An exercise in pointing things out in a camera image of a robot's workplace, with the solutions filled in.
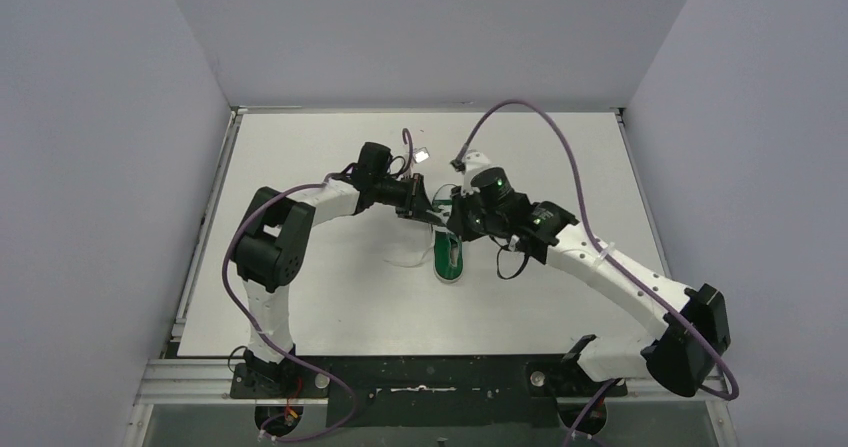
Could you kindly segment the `green canvas sneaker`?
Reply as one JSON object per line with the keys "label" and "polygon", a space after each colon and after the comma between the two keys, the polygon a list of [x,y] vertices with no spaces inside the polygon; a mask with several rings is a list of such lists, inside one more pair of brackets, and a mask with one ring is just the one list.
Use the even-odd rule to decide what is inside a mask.
{"label": "green canvas sneaker", "polygon": [[451,193],[455,184],[444,184],[433,197],[433,207],[442,223],[433,228],[433,268],[436,278],[443,283],[454,283],[463,274],[462,241],[447,228],[452,213]]}

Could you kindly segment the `white shoelace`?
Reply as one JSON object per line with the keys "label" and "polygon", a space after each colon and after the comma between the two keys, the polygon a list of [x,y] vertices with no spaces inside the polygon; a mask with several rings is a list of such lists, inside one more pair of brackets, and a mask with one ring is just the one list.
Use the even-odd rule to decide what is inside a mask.
{"label": "white shoelace", "polygon": [[397,219],[387,246],[381,254],[390,265],[413,268],[433,261],[433,228],[426,223]]}

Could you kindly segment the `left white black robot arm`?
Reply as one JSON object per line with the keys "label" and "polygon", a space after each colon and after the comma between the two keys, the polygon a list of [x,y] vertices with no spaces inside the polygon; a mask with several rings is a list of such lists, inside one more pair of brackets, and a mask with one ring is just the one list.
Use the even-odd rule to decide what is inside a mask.
{"label": "left white black robot arm", "polygon": [[409,150],[402,169],[393,172],[390,148],[367,142],[355,162],[319,183],[256,191],[221,267],[224,290],[250,325],[242,379],[283,396],[302,371],[325,372],[297,358],[289,321],[290,287],[314,227],[356,216],[375,204],[392,207],[404,220],[444,226],[422,176],[411,171],[413,155]]}

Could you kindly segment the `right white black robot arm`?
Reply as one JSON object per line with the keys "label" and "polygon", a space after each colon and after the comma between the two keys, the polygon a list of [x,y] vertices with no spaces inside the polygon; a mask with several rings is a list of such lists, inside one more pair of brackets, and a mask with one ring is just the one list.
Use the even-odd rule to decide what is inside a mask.
{"label": "right white black robot arm", "polygon": [[564,272],[621,308],[645,331],[634,340],[601,338],[562,367],[565,386],[577,394],[602,381],[650,377],[667,391],[692,397],[706,391],[707,377],[738,382],[724,353],[730,346],[726,302],[716,288],[694,288],[655,272],[595,236],[584,215],[550,202],[532,202],[516,191],[505,170],[486,161],[456,161],[462,182],[451,192],[449,231],[462,241],[497,239],[501,247]]}

